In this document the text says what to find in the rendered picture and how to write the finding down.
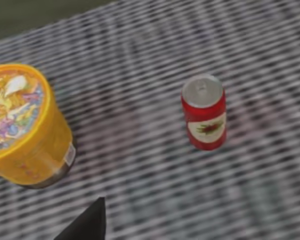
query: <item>yellow rim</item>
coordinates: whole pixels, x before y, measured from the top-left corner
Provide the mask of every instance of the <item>yellow rim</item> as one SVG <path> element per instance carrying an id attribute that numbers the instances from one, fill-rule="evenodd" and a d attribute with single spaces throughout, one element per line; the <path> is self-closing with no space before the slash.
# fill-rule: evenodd
<path id="1" fill-rule="evenodd" d="M 32 129 L 27 134 L 22 136 L 17 142 L 12 144 L 9 148 L 0 150 L 0 159 L 6 157 L 7 155 L 11 154 L 17 149 L 22 148 L 24 145 L 26 145 L 28 141 L 31 140 L 31 138 L 37 133 L 38 127 L 41 126 L 45 121 L 48 114 L 48 109 L 50 108 L 51 105 L 50 85 L 48 84 L 48 81 L 40 71 L 38 71 L 32 66 L 25 65 L 25 64 L 3 64 L 0 65 L 0 71 L 1 70 L 23 70 L 25 72 L 35 74 L 41 80 L 40 83 L 43 86 L 45 96 L 42 102 L 40 113 L 37 116 L 36 123 L 34 123 Z"/>

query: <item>table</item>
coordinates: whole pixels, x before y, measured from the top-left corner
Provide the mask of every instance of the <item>table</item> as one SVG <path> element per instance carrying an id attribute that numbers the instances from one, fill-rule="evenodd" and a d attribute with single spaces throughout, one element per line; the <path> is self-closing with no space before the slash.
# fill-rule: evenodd
<path id="1" fill-rule="evenodd" d="M 126 0 L 0 40 L 78 140 L 59 183 L 0 178 L 0 240 L 51 240 L 106 196 L 107 239 L 300 240 L 300 0 Z M 228 140 L 187 139 L 185 80 L 227 94 Z"/>

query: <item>soda can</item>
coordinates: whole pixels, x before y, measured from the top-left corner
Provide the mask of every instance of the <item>soda can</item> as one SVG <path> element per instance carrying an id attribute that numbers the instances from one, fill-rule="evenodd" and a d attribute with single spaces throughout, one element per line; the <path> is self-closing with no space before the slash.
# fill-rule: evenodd
<path id="1" fill-rule="evenodd" d="M 214 150 L 226 140 L 225 91 L 212 75 L 188 80 L 181 93 L 187 133 L 198 149 Z"/>
<path id="2" fill-rule="evenodd" d="M 29 65 L 0 65 L 0 176 L 47 187 L 70 170 L 76 152 L 46 78 Z"/>

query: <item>white sticker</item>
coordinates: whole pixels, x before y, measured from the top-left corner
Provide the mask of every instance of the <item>white sticker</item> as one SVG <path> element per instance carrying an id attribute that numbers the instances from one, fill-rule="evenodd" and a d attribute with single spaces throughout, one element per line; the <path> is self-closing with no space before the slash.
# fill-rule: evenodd
<path id="1" fill-rule="evenodd" d="M 210 119 L 208 121 L 189 122 L 188 127 L 191 134 L 200 142 L 213 143 L 217 141 L 225 130 L 226 114 Z"/>
<path id="2" fill-rule="evenodd" d="M 75 154 L 76 154 L 76 149 L 73 146 L 73 144 L 71 143 L 68 151 L 66 152 L 66 154 L 64 156 L 65 162 L 67 163 L 68 166 L 72 165 L 74 158 L 75 158 Z"/>

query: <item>yellow container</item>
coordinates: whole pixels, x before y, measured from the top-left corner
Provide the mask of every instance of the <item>yellow container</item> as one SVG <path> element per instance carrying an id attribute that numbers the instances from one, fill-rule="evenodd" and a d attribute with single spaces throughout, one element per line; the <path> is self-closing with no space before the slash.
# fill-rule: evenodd
<path id="1" fill-rule="evenodd" d="M 43 188 L 67 173 L 75 154 L 45 77 L 28 65 L 0 65 L 0 176 Z"/>

